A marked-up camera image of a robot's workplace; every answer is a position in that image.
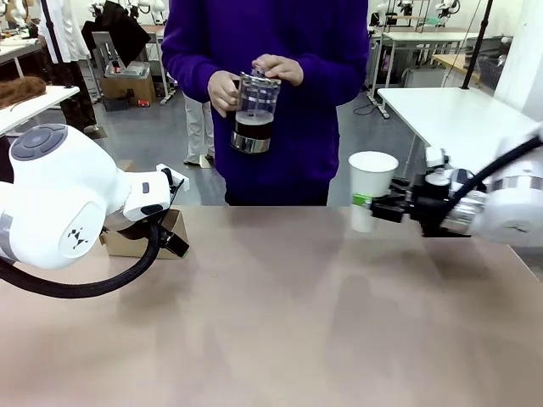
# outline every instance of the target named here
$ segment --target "beige tabletop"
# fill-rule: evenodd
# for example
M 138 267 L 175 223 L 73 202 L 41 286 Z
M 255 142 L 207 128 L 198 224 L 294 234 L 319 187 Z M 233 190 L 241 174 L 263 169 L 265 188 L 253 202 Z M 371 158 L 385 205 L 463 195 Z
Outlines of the beige tabletop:
M 62 301 L 0 284 L 9 406 L 511 407 L 543 402 L 543 292 L 506 247 L 349 230 L 334 209 L 186 208 L 190 255 Z M 88 282 L 134 259 L 102 248 Z
M 440 53 L 435 54 L 432 59 L 435 62 L 443 64 L 446 68 L 452 68 L 455 72 L 465 75 L 467 73 L 466 65 L 466 54 L 465 53 Z M 478 72 L 473 73 L 473 78 L 476 82 L 480 80 L 480 74 Z

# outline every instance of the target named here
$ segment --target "person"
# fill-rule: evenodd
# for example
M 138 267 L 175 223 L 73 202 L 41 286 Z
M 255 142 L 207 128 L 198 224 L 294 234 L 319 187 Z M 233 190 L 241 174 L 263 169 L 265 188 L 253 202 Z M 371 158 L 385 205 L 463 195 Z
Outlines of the person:
M 90 53 L 72 11 L 71 0 L 48 0 L 48 9 L 66 69 L 63 70 L 59 65 L 42 10 L 38 36 L 43 46 L 46 71 L 54 85 L 79 87 L 79 92 L 61 102 L 60 108 L 66 118 L 67 125 L 91 136 L 98 132 L 99 128 L 87 84 L 78 64 L 78 61 L 86 59 Z
M 0 182 L 14 183 L 14 169 L 9 162 L 9 141 L 0 137 Z
M 187 113 L 188 155 L 183 163 L 200 166 L 202 139 L 204 139 L 204 145 L 207 148 L 205 159 L 213 163 L 215 161 L 215 141 L 210 103 L 200 103 L 185 95 L 185 112 Z
M 172 0 L 163 62 L 215 111 L 216 168 L 231 205 L 326 205 L 339 167 L 336 107 L 362 88 L 367 0 Z M 258 67 L 283 81 L 270 150 L 230 146 L 234 81 Z

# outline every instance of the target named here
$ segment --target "lab coat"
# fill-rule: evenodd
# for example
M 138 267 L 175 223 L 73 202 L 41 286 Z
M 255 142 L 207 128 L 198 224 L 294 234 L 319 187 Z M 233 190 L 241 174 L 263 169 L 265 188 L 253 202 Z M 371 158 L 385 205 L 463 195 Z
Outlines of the lab coat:
M 62 59 L 66 63 L 86 59 L 90 53 L 85 41 L 83 40 L 83 35 L 81 34 L 81 30 L 77 24 L 76 16 L 72 11 L 72 0 L 47 0 L 47 2 Z M 45 15 L 43 14 L 43 10 L 40 18 L 40 25 L 38 26 L 38 34 L 45 37 L 51 59 L 53 60 L 54 64 L 57 64 L 57 56 L 54 52 L 49 30 L 45 25 Z

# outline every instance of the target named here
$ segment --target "black hose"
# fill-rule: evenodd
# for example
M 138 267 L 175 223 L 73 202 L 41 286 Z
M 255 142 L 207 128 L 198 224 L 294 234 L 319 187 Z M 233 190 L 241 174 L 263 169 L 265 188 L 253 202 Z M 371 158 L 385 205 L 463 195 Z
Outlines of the black hose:
M 492 176 L 497 171 L 503 169 L 510 163 L 520 159 L 527 153 L 534 151 L 536 148 L 543 146 L 539 135 L 530 138 L 527 142 L 522 143 L 520 146 L 514 148 L 508 153 L 503 154 L 501 157 L 494 160 L 492 163 L 484 167 L 476 176 L 468 180 L 462 188 L 460 188 L 454 196 L 443 206 L 443 213 L 438 216 L 437 225 L 441 225 L 441 222 L 445 220 L 449 212 L 451 212 L 455 206 L 460 203 L 460 200 L 464 198 L 470 191 L 472 191 L 477 185 L 481 184 L 486 178 Z
M 458 14 L 462 8 L 462 4 L 460 3 L 460 0 L 456 0 L 456 4 L 458 4 L 458 8 L 456 9 L 454 13 L 451 13 L 451 15 Z
M 148 223 L 148 245 L 143 257 L 130 269 L 102 282 L 88 284 L 64 284 L 33 276 L 0 259 L 0 278 L 30 293 L 53 298 L 92 298 L 111 293 L 140 277 L 159 255 L 159 226 Z

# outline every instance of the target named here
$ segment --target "white pants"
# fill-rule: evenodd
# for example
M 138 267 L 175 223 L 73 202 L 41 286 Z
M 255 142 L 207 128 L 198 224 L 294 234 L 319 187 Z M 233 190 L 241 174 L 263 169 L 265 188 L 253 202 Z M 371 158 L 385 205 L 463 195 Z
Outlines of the white pants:
M 200 103 L 185 95 L 185 111 L 187 112 L 188 156 L 187 160 L 200 162 L 201 142 L 204 139 L 207 152 L 205 155 L 215 157 L 215 141 L 213 138 L 213 119 L 211 103 Z

